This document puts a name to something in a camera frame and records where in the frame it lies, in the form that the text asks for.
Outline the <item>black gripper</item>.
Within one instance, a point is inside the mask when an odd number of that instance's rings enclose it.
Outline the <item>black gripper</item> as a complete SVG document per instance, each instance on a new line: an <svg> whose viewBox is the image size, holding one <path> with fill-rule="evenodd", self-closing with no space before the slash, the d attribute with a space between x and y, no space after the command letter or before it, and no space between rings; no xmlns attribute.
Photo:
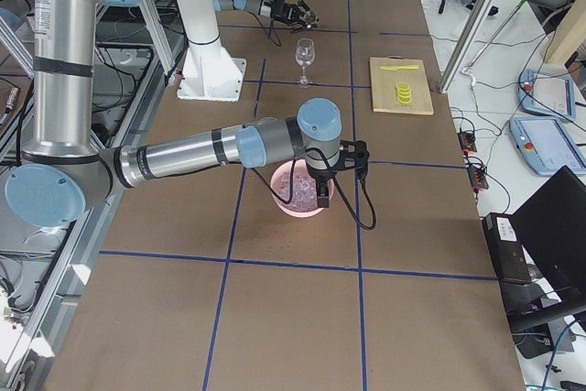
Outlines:
<svg viewBox="0 0 586 391"><path fill-rule="evenodd" d="M330 180L336 175L334 166L337 162L337 155L324 154L324 156L325 158L319 152L309 152L305 158L308 173L316 180L319 208L330 207Z"/></svg>
<svg viewBox="0 0 586 391"><path fill-rule="evenodd" d="M295 4L286 0L272 0L272 19L285 25L290 25L292 34L306 30L305 14L311 8L304 0L298 0Z"/></svg>

